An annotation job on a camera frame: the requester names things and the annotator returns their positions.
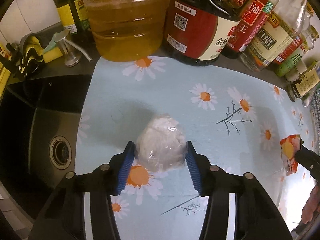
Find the food package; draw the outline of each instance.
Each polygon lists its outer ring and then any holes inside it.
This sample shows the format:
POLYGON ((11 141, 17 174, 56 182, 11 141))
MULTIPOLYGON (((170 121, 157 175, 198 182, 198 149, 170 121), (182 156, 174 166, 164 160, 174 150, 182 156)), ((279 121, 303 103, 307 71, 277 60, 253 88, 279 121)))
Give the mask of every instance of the food package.
POLYGON ((148 123, 138 138, 135 156, 149 171, 163 172, 184 165, 186 151, 182 129, 165 114, 148 123))
POLYGON ((284 164, 286 175, 296 173, 298 170, 298 162, 295 160, 295 153, 301 149, 300 135, 289 135, 280 141, 281 159, 284 164))

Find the metal screw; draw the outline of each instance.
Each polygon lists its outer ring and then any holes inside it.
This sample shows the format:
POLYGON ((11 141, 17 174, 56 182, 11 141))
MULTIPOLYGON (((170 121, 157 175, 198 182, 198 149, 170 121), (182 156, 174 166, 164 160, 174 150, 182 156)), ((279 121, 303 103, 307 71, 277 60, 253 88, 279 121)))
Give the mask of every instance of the metal screw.
POLYGON ((253 178, 254 178, 253 174, 250 173, 250 172, 247 172, 244 176, 245 176, 247 179, 253 179, 253 178))
POLYGON ((219 167, 217 165, 211 165, 209 169, 210 171, 218 171, 219 167))
POLYGON ((72 171, 69 171, 69 172, 66 174, 66 178, 67 178, 67 179, 71 179, 71 178, 73 178, 74 175, 75 175, 75 174, 74 174, 72 171))
POLYGON ((110 169, 110 165, 109 164, 102 164, 100 166, 100 170, 102 170, 102 171, 107 171, 109 169, 110 169))

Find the yellow sponge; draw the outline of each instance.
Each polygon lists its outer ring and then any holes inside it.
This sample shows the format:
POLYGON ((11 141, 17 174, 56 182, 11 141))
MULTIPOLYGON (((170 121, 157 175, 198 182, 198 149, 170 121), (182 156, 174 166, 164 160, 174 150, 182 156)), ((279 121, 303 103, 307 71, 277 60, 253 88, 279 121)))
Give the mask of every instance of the yellow sponge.
POLYGON ((52 50, 49 50, 48 52, 43 54, 43 59, 45 63, 48 63, 50 61, 53 61, 59 57, 62 57, 63 54, 61 53, 60 49, 58 47, 55 47, 52 50))

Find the barcode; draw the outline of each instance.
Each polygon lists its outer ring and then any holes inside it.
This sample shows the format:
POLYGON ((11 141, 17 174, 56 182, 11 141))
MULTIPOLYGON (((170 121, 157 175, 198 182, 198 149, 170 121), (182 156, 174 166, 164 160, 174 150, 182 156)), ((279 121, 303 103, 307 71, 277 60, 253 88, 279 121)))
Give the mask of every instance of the barcode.
POLYGON ((276 60, 277 60, 277 61, 279 61, 279 62, 284 61, 284 59, 283 59, 283 58, 281 58, 280 56, 278 56, 278 57, 276 58, 276 60))
POLYGON ((69 25, 69 26, 64 26, 64 28, 65 28, 66 30, 69 30, 71 34, 78 32, 77 27, 76 27, 75 24, 69 25))
POLYGON ((187 27, 187 22, 188 22, 187 18, 176 13, 173 25, 179 28, 180 30, 185 31, 187 27))
POLYGON ((168 34, 168 38, 167 41, 171 44, 172 47, 174 47, 175 49, 177 49, 178 51, 185 53, 187 46, 184 46, 183 44, 181 44, 180 42, 176 41, 174 38, 172 38, 169 34, 168 34))
POLYGON ((264 64, 264 65, 269 65, 269 64, 270 64, 270 61, 265 60, 265 61, 263 62, 263 64, 264 64))

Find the plastic wrap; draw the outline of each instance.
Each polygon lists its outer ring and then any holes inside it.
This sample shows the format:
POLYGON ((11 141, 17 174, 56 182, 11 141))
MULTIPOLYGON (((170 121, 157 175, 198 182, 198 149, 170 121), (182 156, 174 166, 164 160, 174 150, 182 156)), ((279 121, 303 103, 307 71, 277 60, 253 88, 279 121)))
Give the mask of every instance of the plastic wrap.
POLYGON ((184 165, 186 141, 178 122, 169 115, 154 117, 136 144, 138 162, 152 172, 162 172, 184 165))

